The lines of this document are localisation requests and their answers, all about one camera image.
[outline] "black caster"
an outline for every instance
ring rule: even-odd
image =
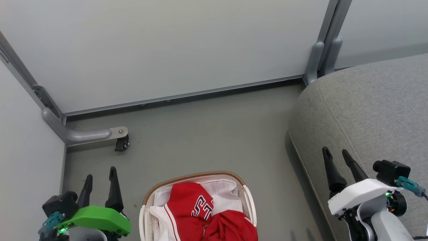
[[[129,146],[129,135],[126,135],[125,137],[118,138],[116,141],[116,148],[114,151],[124,151],[128,149]]]

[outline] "gray ottoman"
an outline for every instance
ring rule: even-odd
[[[341,151],[347,149],[370,178],[376,160],[399,161],[409,179],[428,189],[428,54],[344,69],[308,86],[295,107],[290,136],[336,240],[348,240],[344,221],[330,214],[321,149],[327,146],[348,184],[355,183]],[[428,202],[403,191],[400,220],[412,236],[425,235]]]

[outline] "white basket handle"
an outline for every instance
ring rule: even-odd
[[[244,191],[245,191],[244,196],[248,203],[251,222],[255,227],[257,227],[257,214],[256,214],[256,207],[254,205],[253,196],[251,195],[251,192],[246,185],[243,185],[242,187],[244,188]]]
[[[146,205],[143,205],[140,209],[140,217],[138,218],[138,228],[140,229],[141,241],[146,241],[146,233],[144,232],[144,213],[146,211]]]

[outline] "white partition panel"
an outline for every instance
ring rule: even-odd
[[[0,81],[1,240],[38,240],[42,205],[61,189],[65,145],[1,61]]]
[[[428,52],[428,1],[353,0],[336,68]]]
[[[302,75],[329,0],[2,0],[62,112]]]

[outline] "gray floor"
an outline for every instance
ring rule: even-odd
[[[242,177],[253,194],[259,240],[332,240],[288,137],[288,119],[302,90],[295,84],[69,122],[78,130],[127,126],[131,145],[123,153],[113,151],[114,141],[69,148],[64,190],[79,194],[92,174],[91,205],[104,206],[109,168],[115,166],[132,222],[123,240],[137,241],[138,213],[152,186],[227,170]]]

